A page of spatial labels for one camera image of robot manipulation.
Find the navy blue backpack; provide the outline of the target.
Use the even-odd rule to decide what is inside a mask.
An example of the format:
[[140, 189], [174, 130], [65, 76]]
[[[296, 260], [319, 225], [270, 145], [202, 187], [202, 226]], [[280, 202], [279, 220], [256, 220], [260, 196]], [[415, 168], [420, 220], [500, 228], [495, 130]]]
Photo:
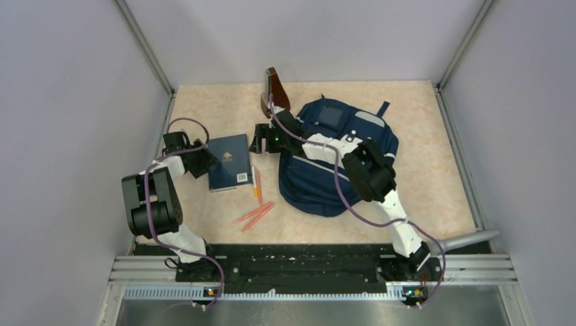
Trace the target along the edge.
[[[385, 101], [377, 113], [370, 113], [342, 101], [325, 98], [305, 104], [295, 119], [302, 132], [322, 134], [344, 142], [372, 140], [393, 164], [399, 140], [383, 116], [390, 103]], [[345, 211], [334, 180], [334, 163], [281, 152], [278, 188], [284, 200], [296, 209], [322, 217], [336, 217]]]

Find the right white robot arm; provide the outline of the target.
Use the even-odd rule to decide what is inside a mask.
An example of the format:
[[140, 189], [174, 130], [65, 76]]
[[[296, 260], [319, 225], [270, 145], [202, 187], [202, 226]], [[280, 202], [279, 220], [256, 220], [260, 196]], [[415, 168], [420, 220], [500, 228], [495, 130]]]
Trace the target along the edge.
[[391, 157], [384, 155], [372, 140], [340, 140], [304, 132], [300, 126], [290, 112], [279, 111], [269, 122], [255, 125], [251, 152], [287, 150], [307, 160], [343, 168], [360, 199], [373, 202], [388, 219], [381, 226], [388, 228], [392, 237], [393, 249], [400, 259], [400, 275], [416, 280], [425, 272], [431, 251], [401, 204]]

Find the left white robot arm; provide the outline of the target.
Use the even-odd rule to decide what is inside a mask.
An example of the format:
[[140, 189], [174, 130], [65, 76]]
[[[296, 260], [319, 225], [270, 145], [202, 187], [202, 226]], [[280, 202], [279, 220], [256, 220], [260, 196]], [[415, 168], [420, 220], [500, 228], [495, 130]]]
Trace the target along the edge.
[[128, 227], [134, 236], [156, 240], [174, 252], [182, 269], [191, 268], [200, 280], [211, 280], [218, 263], [208, 256], [206, 241], [184, 224], [175, 181], [186, 174], [202, 177], [219, 160], [205, 143], [190, 141], [184, 131], [167, 133], [163, 139], [163, 157], [121, 180]]

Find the dark blue notebook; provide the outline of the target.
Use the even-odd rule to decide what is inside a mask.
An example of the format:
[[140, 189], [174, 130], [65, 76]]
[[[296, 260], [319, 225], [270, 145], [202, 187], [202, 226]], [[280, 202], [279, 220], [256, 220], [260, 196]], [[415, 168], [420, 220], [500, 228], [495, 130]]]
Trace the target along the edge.
[[211, 139], [208, 149], [218, 159], [209, 169], [211, 192], [253, 183], [247, 134]]

